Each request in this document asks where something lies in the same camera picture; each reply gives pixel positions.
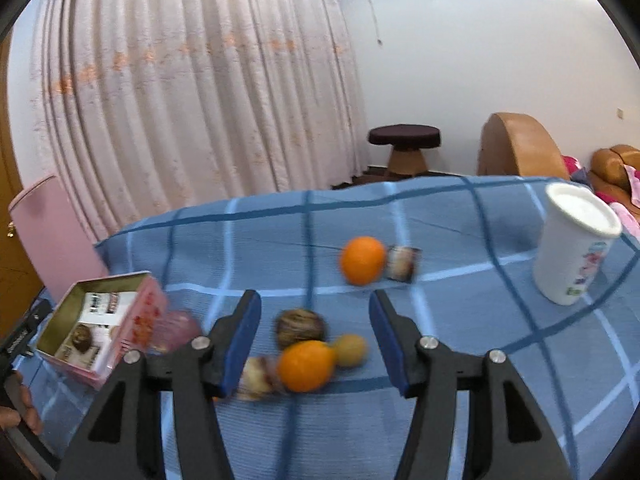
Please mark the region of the person's left hand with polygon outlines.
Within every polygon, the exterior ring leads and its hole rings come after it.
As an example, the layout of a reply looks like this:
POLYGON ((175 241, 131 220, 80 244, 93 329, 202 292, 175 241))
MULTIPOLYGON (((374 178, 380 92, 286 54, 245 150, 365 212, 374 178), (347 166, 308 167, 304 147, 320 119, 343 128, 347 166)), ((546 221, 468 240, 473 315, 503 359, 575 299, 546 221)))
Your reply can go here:
POLYGON ((2 406, 0 414, 0 425, 2 430, 9 428, 16 428, 20 422, 26 422, 30 430, 37 436, 40 436, 43 430, 43 423, 35 408, 34 401, 32 400, 32 393, 29 388, 23 384, 23 375, 14 370, 10 377, 17 383, 18 397, 20 398, 20 405, 24 408, 23 413, 14 410, 14 408, 7 408, 2 406))

